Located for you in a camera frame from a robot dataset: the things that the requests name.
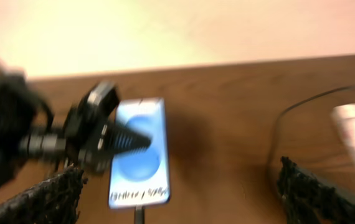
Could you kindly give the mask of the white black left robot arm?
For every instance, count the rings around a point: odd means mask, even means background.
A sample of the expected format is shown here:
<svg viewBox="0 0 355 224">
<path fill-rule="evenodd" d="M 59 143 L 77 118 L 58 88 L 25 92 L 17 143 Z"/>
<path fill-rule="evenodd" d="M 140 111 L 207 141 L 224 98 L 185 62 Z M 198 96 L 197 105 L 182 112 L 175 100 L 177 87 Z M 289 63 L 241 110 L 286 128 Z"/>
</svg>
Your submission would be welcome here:
<svg viewBox="0 0 355 224">
<path fill-rule="evenodd" d="M 66 158 L 98 173 L 117 154 L 147 150 L 149 136 L 109 119 L 119 103 L 116 86 L 99 83 L 70 108 L 61 128 L 53 127 L 49 104 L 24 78 L 0 77 L 0 188 L 27 159 Z"/>
</svg>

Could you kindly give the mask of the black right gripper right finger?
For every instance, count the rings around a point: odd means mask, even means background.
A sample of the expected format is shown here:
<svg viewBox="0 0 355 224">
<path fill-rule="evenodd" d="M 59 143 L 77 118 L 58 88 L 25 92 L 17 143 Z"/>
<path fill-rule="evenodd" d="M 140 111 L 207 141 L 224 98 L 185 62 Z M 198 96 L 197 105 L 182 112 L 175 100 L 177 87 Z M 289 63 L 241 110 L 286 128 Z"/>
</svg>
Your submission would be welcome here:
<svg viewBox="0 0 355 224">
<path fill-rule="evenodd" d="M 355 195 L 282 157 L 278 194 L 288 224 L 355 224 Z"/>
</svg>

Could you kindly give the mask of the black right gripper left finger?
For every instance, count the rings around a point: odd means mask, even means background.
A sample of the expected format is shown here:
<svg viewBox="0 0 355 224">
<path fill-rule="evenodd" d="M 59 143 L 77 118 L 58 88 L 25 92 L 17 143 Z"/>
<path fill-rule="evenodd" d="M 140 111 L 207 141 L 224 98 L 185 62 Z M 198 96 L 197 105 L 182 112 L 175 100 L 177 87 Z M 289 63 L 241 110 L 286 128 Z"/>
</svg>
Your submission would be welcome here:
<svg viewBox="0 0 355 224">
<path fill-rule="evenodd" d="M 83 170 L 69 166 L 0 204 L 0 224 L 75 224 Z"/>
</svg>

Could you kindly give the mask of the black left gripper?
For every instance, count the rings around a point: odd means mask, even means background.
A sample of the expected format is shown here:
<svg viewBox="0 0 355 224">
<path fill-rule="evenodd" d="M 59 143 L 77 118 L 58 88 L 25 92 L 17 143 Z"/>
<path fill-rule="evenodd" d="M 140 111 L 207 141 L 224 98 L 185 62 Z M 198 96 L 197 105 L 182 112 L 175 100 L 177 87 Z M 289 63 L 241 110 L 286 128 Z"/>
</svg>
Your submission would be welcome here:
<svg viewBox="0 0 355 224">
<path fill-rule="evenodd" d="M 76 165 L 101 174 L 110 165 L 110 156 L 145 151 L 151 145 L 148 135 L 109 122 L 114 103 L 80 103 L 70 108 L 65 123 L 66 153 Z"/>
</svg>

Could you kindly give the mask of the blue screen smartphone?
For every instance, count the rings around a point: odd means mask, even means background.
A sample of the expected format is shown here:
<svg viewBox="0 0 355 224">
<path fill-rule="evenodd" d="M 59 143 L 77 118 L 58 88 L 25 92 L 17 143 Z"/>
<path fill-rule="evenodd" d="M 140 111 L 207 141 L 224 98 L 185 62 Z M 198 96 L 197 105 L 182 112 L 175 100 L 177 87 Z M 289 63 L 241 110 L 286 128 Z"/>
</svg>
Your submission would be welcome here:
<svg viewBox="0 0 355 224">
<path fill-rule="evenodd" d="M 108 205 L 112 209 L 168 202 L 168 144 L 163 98 L 124 100 L 115 121 L 151 138 L 144 151 L 116 155 L 111 164 Z"/>
</svg>

